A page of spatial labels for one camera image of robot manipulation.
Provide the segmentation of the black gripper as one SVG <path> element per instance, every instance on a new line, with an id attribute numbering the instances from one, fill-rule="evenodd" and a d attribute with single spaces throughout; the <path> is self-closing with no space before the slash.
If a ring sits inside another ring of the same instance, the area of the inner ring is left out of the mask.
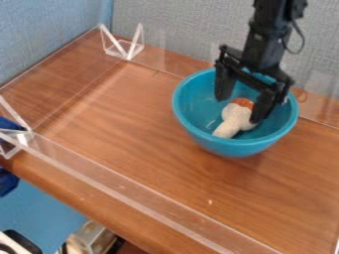
<path id="1" fill-rule="evenodd" d="M 215 61 L 215 96 L 219 101 L 229 98 L 236 81 L 259 92 L 253 103 L 251 123 L 257 124 L 284 100 L 293 85 L 291 76 L 280 68 L 287 51 L 289 32 L 261 35 L 249 31 L 244 49 L 220 45 Z"/>

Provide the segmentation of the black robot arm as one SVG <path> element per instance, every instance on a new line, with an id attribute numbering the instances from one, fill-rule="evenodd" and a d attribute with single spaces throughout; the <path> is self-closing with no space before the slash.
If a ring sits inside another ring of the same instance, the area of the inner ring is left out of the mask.
<path id="1" fill-rule="evenodd" d="M 276 104 L 287 99 L 295 81 L 281 70 L 284 52 L 297 55 L 287 47 L 291 31 L 295 30 L 304 41 L 296 20 L 303 17 L 307 0 L 253 0 L 253 16 L 249 19 L 249 33 L 244 49 L 220 45 L 220 55 L 215 62 L 215 97 L 228 99 L 239 80 L 259 92 L 253 103 L 251 123 L 260 122 Z"/>

